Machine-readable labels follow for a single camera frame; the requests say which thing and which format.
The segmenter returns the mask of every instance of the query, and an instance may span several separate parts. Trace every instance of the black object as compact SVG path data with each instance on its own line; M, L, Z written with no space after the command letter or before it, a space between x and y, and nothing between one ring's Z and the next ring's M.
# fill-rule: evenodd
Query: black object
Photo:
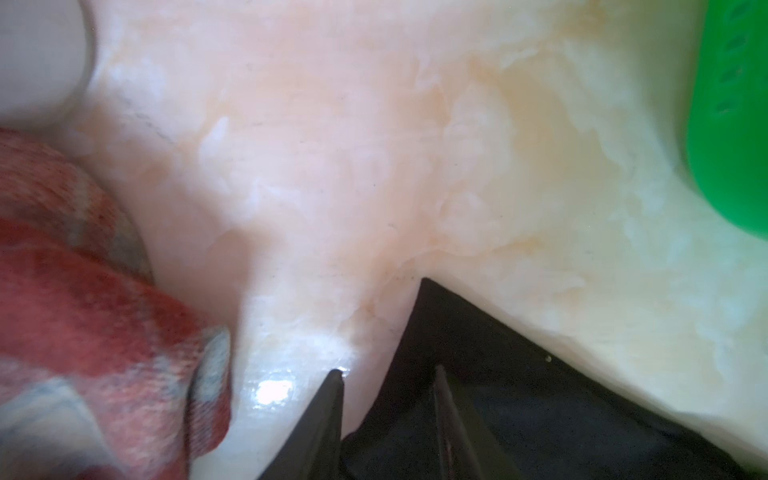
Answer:
M328 455L306 457L318 450L294 440L317 431L300 429L305 423L340 425L340 405L325 410L332 420L305 420L318 396L265 472L280 475L262 478L335 478L313 473L327 468L278 471L282 458L316 465L338 451L329 433L320 442ZM698 434L588 379L431 280L422 281L373 407L341 444L339 467L349 480L748 479Z
M336 480L339 477L344 381L331 370L261 480Z
M462 386L442 365L435 369L432 393L443 480L521 480Z

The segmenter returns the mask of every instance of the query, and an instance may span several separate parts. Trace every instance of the wrinkled fabric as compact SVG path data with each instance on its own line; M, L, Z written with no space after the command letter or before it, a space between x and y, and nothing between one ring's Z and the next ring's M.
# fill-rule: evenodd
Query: wrinkled fabric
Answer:
M230 337L149 284L129 219L0 131L0 478L186 478L230 420Z

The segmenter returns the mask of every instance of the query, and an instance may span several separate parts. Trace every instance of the red plaid blanket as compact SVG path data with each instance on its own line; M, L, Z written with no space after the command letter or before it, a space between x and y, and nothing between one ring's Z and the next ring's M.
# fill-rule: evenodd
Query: red plaid blanket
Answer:
M230 338L149 284L81 169L0 130L3 478L186 478L230 419Z

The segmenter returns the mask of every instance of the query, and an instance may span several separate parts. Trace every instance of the green object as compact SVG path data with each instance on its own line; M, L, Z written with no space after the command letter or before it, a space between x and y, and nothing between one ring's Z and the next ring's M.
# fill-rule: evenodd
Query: green object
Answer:
M729 221L768 239L768 0L710 0L688 163Z

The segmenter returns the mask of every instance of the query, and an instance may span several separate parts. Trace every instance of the green plastic handle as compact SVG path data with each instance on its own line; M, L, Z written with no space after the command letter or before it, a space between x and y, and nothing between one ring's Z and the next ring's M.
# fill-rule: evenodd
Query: green plastic handle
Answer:
M715 209L768 239L768 1L710 0L687 150Z

